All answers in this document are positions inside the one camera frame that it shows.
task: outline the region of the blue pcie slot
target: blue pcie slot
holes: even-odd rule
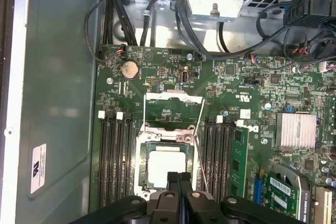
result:
[[[255,177],[254,178],[254,192],[253,192],[253,201],[259,205],[261,205],[261,194],[263,193],[263,181],[258,178]]]

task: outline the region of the motherboard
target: motherboard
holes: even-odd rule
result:
[[[216,201],[237,195],[305,223],[336,223],[334,70],[263,70],[250,55],[214,61],[192,50],[99,50],[116,52],[97,65],[90,211],[127,195],[148,200],[165,189],[167,172],[190,172],[193,189]],[[276,68],[284,58],[258,63]]]

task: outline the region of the green circuit board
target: green circuit board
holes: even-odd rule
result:
[[[109,56],[119,46],[101,45],[100,54]],[[122,65],[135,62],[139,72],[134,79],[126,79]],[[258,63],[279,67],[282,57],[259,55]],[[246,154],[244,196],[253,200],[254,177],[272,163],[294,167],[318,185],[321,167],[333,169],[327,149],[333,145],[334,106],[333,95],[325,90],[334,84],[334,70],[320,73],[318,65],[311,65],[304,73],[288,68],[282,71],[262,70],[245,58],[213,61],[192,50],[166,48],[126,47],[125,52],[106,65],[97,65],[96,95],[94,99],[94,128],[90,211],[99,207],[97,174],[100,165],[101,125],[99,111],[129,112],[133,117],[130,141],[130,173],[126,194],[133,192],[135,136],[143,123],[143,101],[146,92],[160,93],[166,90],[183,90],[188,95],[204,97],[205,105],[199,134],[205,127],[205,119],[228,112],[225,121],[242,120],[249,129]],[[271,104],[271,110],[263,106]],[[146,121],[151,126],[173,127],[196,124],[200,105],[184,104],[174,100],[147,102]],[[317,144],[314,150],[284,150],[275,145],[276,118],[278,112],[304,112],[317,115]]]

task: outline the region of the chipset heatsink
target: chipset heatsink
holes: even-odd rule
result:
[[[315,138],[316,115],[278,113],[276,146],[314,149]]]

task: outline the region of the aluminum heatsink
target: aluminum heatsink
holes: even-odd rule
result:
[[[276,146],[315,148],[316,115],[278,113]]]

